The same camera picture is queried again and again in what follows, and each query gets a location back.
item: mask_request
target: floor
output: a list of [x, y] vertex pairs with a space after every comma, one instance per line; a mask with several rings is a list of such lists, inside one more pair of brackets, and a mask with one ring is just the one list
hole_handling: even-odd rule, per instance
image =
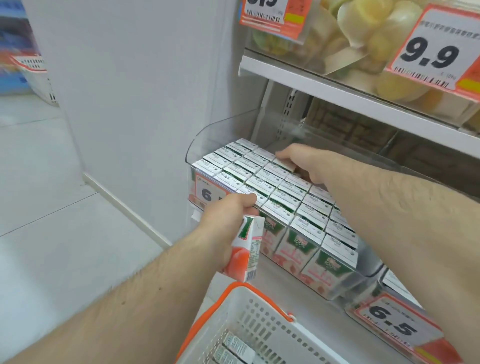
[[160, 252], [82, 181], [59, 108], [0, 98], [0, 363]]

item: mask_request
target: hand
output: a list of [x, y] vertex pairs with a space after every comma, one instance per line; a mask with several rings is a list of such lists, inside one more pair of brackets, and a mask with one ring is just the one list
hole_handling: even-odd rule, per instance
[[277, 152], [276, 156], [279, 159], [289, 159], [301, 169], [307, 171], [313, 183], [324, 183], [324, 176], [322, 175], [321, 160], [325, 160], [326, 154], [335, 154], [328, 150], [315, 149], [311, 146], [303, 144], [291, 144], [284, 150]]
[[255, 194], [229, 194], [224, 199], [207, 206], [198, 226], [199, 232], [211, 244], [218, 270], [227, 266], [232, 253], [232, 242], [243, 222], [243, 215], [257, 215], [252, 207], [257, 202]]

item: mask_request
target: basket rim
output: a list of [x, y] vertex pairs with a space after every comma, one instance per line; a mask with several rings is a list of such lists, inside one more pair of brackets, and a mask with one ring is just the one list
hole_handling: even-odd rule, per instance
[[15, 63], [18, 67], [25, 68], [26, 70], [29, 70], [31, 72], [38, 72], [38, 73], [47, 72], [47, 70], [45, 68], [39, 70], [39, 69], [36, 69], [36, 68], [28, 67], [28, 66], [24, 65], [23, 63], [21, 63], [19, 60], [17, 60], [17, 57], [29, 57], [29, 58], [42, 58], [42, 57], [40, 57], [40, 56], [11, 56], [11, 59], [12, 59], [13, 63]]
[[288, 322], [294, 322], [295, 320], [286, 314], [280, 307], [277, 306], [275, 302], [272, 301], [272, 299], [265, 294], [263, 294], [260, 290], [255, 288], [249, 283], [242, 283], [242, 282], [233, 282], [231, 283], [227, 289], [222, 293], [220, 298], [208, 309], [206, 310], [203, 315], [201, 315], [197, 321], [193, 324], [192, 328], [190, 329], [187, 338], [183, 342], [182, 346], [180, 347], [180, 351], [177, 354], [177, 358], [175, 359], [175, 362], [178, 361], [178, 359], [182, 356], [182, 354], [185, 352], [187, 347], [190, 345], [192, 340], [195, 338], [195, 336], [198, 334], [198, 332], [202, 329], [202, 327], [207, 323], [207, 321], [212, 317], [212, 315], [215, 313], [215, 311], [222, 305], [222, 303], [227, 299], [228, 295], [236, 288], [247, 288], [251, 290], [253, 293], [258, 295], [260, 298], [265, 300], [269, 305], [271, 305], [275, 310], [278, 311], [280, 315], [283, 316], [284, 319], [286, 319]]

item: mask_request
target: orange basket handle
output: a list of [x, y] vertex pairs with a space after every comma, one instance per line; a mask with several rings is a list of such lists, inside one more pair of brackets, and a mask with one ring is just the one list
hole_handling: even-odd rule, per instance
[[187, 335], [187, 338], [183, 342], [182, 346], [180, 347], [180, 351], [177, 354], [177, 359], [175, 362], [178, 361], [178, 359], [181, 357], [183, 352], [187, 349], [187, 347], [190, 345], [191, 341], [193, 338], [198, 334], [198, 332], [202, 329], [202, 327], [205, 325], [205, 323], [212, 317], [212, 315], [215, 313], [215, 311], [221, 306], [221, 304], [225, 301], [225, 299], [228, 297], [230, 292], [232, 292], [235, 288], [238, 287], [245, 287], [251, 290], [253, 293], [257, 294], [261, 298], [263, 298], [269, 305], [271, 305], [274, 309], [278, 311], [280, 315], [282, 315], [288, 322], [293, 322], [294, 319], [287, 315], [285, 312], [282, 311], [280, 307], [278, 307], [275, 302], [273, 302], [269, 297], [265, 296], [262, 292], [260, 292], [258, 289], [256, 289], [254, 286], [248, 283], [241, 283], [241, 282], [234, 282], [230, 284], [227, 289], [222, 293], [220, 298], [218, 299], [217, 302], [215, 302], [212, 307], [210, 307], [208, 310], [204, 312], [203, 315], [201, 315], [197, 321], [193, 324], [192, 328], [190, 329], [190, 332]]

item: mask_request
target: left hand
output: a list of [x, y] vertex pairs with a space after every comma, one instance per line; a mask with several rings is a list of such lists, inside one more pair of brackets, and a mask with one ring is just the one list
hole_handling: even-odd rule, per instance
[[239, 232], [243, 215], [258, 216], [258, 210], [253, 207], [256, 201], [255, 194], [229, 194], [206, 207], [197, 229], [210, 245], [217, 270], [222, 270], [230, 261], [232, 242]]

